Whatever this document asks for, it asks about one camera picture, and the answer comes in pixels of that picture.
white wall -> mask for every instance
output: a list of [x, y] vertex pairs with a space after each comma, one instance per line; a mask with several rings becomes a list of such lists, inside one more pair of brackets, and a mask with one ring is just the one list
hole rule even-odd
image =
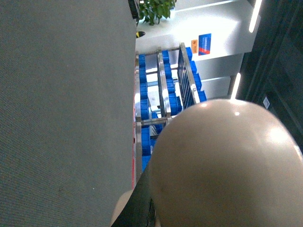
[[231, 77], [223, 77], [211, 79], [207, 81], [202, 80], [202, 89], [205, 91], [207, 99], [226, 96], [228, 94]]
[[208, 60], [196, 61], [197, 71], [200, 78], [211, 79], [218, 77], [235, 76], [240, 71], [243, 53], [225, 56], [221, 58], [212, 58]]
[[246, 0], [177, 11], [171, 19], [162, 20], [159, 25], [139, 24], [137, 30], [145, 31], [146, 35], [136, 40], [136, 50], [139, 53], [154, 52], [158, 46], [169, 49], [178, 47], [180, 42], [190, 46], [191, 40], [199, 35], [211, 33], [211, 53], [195, 54], [193, 60], [250, 52], [257, 33], [257, 29], [249, 32], [252, 11], [253, 7]]

blue storage bin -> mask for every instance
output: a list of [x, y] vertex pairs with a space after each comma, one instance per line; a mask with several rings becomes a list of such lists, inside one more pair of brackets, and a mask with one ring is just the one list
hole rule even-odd
[[166, 79], [171, 79], [172, 78], [172, 73], [171, 73], [170, 64], [164, 65], [164, 71], [165, 71]]
[[140, 78], [140, 83], [146, 83], [146, 69], [145, 67], [139, 69], [139, 78]]
[[145, 67], [145, 55], [139, 54], [139, 68]]
[[186, 48], [186, 52], [187, 52], [189, 61], [191, 61], [192, 58], [193, 58], [193, 53], [191, 52], [191, 48], [190, 48], [190, 47], [187, 47], [187, 48]]
[[150, 129], [142, 128], [141, 129], [141, 139], [142, 139], [142, 156], [151, 155], [151, 136]]
[[207, 100], [205, 91], [198, 91], [200, 102], [204, 102]]
[[152, 112], [152, 114], [151, 114], [151, 118], [152, 118], [152, 119], [156, 119], [156, 118], [158, 118], [157, 113], [156, 113], [156, 112]]
[[140, 84], [140, 99], [147, 99], [147, 83]]
[[177, 105], [178, 105], [178, 113], [180, 113], [182, 111], [182, 105], [181, 105], [181, 99], [179, 96], [177, 97]]
[[166, 84], [167, 84], [167, 90], [168, 90], [169, 94], [176, 92], [173, 79], [166, 79]]
[[171, 115], [177, 115], [178, 114], [178, 103], [177, 103], [177, 97], [176, 93], [169, 94], [169, 103], [170, 103], [170, 110]]
[[141, 118], [142, 120], [149, 119], [149, 111], [148, 111], [148, 100], [144, 99], [140, 101], [141, 106]]
[[151, 155], [142, 156], [142, 171], [144, 172], [145, 168], [147, 167], [148, 162], [151, 159]]
[[191, 67], [191, 70], [192, 70], [193, 74], [196, 74], [197, 73], [197, 67], [196, 67], [196, 63], [194, 61], [190, 61], [190, 67]]
[[162, 51], [164, 64], [169, 64], [169, 51]]
[[202, 87], [202, 82], [201, 82], [199, 73], [194, 74], [194, 79], [195, 79], [197, 90], [200, 91], [201, 87]]
[[156, 140], [151, 139], [151, 146], [152, 146], [152, 147], [154, 147], [154, 146], [155, 146], [155, 144], [156, 144]]
[[163, 130], [163, 126], [161, 124], [156, 124], [155, 128], [158, 134], [160, 134]]

orange label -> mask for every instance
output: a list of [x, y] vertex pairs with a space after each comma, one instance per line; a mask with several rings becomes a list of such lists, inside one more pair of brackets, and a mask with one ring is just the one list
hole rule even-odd
[[191, 41], [191, 51], [192, 53], [198, 53], [198, 40], [192, 40]]

beige ball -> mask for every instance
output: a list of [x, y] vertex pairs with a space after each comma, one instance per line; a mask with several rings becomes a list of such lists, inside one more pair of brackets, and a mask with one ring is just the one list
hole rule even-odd
[[266, 109], [213, 100], [159, 136], [150, 188], [162, 227], [303, 226], [303, 160]]

metal bar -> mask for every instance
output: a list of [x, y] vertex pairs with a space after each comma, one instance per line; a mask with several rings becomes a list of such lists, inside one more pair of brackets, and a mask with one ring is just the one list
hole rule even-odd
[[137, 183], [142, 174], [142, 132], [141, 132], [141, 122], [136, 122], [136, 164], [135, 164], [135, 182]]
[[171, 109], [169, 103], [169, 92], [167, 90], [166, 75], [164, 70], [164, 62], [161, 48], [158, 48], [157, 63], [161, 115], [162, 117], [170, 117]]
[[145, 125], [155, 125], [155, 124], [163, 124], [167, 120], [167, 117], [155, 118], [155, 119], [148, 119], [141, 121], [142, 126]]
[[[166, 49], [168, 51], [177, 51], [179, 50], [179, 47], [172, 47], [172, 48], [169, 48], [169, 49]], [[142, 53], [144, 54], [145, 56], [148, 56], [148, 55], [153, 55], [153, 54], [157, 54], [158, 52], [148, 52], [148, 53]]]
[[147, 72], [146, 75], [151, 75], [151, 74], [156, 74], [157, 73], [157, 70], [155, 71], [150, 71], [150, 72]]
[[197, 103], [200, 102], [200, 98], [199, 98], [198, 90], [196, 88], [194, 75], [193, 75], [193, 72], [192, 72], [191, 67], [190, 67], [190, 62], [189, 62], [189, 58], [188, 58], [188, 55], [187, 55], [187, 52], [186, 52], [186, 47], [185, 47], [184, 43], [180, 44], [180, 50], [181, 50], [181, 53], [182, 53], [182, 56], [183, 56], [184, 66], [185, 66], [185, 69], [186, 69], [186, 74], [187, 74], [187, 77], [188, 77], [189, 87], [190, 87], [190, 90], [191, 90], [193, 101], [194, 101], [194, 104], [197, 104]]
[[173, 119], [174, 117], [175, 117], [175, 116], [172, 116], [172, 117], [167, 118], [165, 125], [168, 125], [168, 124], [172, 121], [172, 119]]
[[152, 135], [151, 139], [156, 140], [158, 138], [158, 136], [159, 136], [158, 134], [157, 135]]
[[140, 105], [140, 77], [139, 77], [139, 54], [136, 52], [135, 60], [135, 95], [134, 95], [135, 119], [141, 121], [141, 105]]
[[157, 81], [147, 82], [147, 86], [148, 86], [148, 87], [157, 86], [157, 85], [158, 85], [158, 82], [157, 82]]

